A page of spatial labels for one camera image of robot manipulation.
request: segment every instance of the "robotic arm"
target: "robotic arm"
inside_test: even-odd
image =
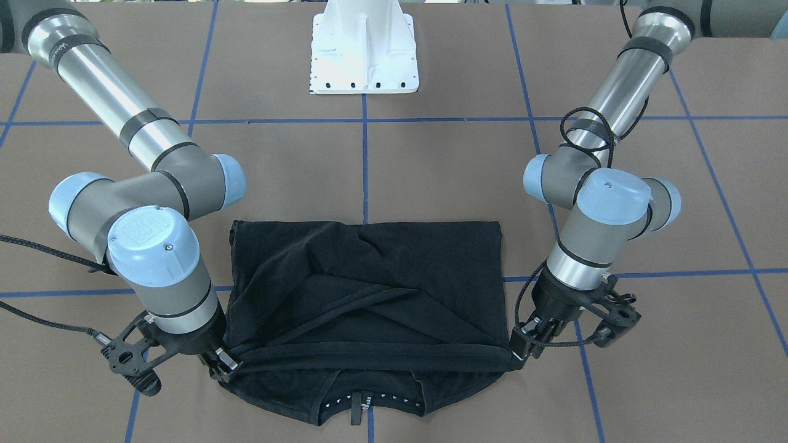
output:
[[[243,197],[239,163],[206,155],[67,0],[0,0],[0,17],[0,52],[30,54],[55,71],[149,171],[119,182],[78,173],[50,197],[58,226],[122,277],[146,309],[118,338],[95,337],[112,371],[150,396],[161,388],[153,367],[184,353],[226,380],[240,362],[222,343],[225,315],[188,221]],[[129,344],[134,329],[144,338]],[[146,362],[144,353],[156,345],[164,355]]]
[[[665,180],[611,169],[612,148],[692,39],[788,37],[788,0],[650,0],[632,33],[588,107],[577,109],[582,112],[566,131],[562,121],[566,143],[526,167],[526,191],[571,214],[532,291],[536,309],[512,332],[520,359],[538,358],[584,309],[602,318],[587,340],[601,348],[635,326],[641,316],[631,307],[634,298],[615,292],[617,279],[608,271],[627,240],[676,219],[681,196]]]

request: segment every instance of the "black cloth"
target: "black cloth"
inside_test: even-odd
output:
[[[425,415],[522,368],[508,348],[496,222],[236,221],[228,391],[321,425],[372,392]]]

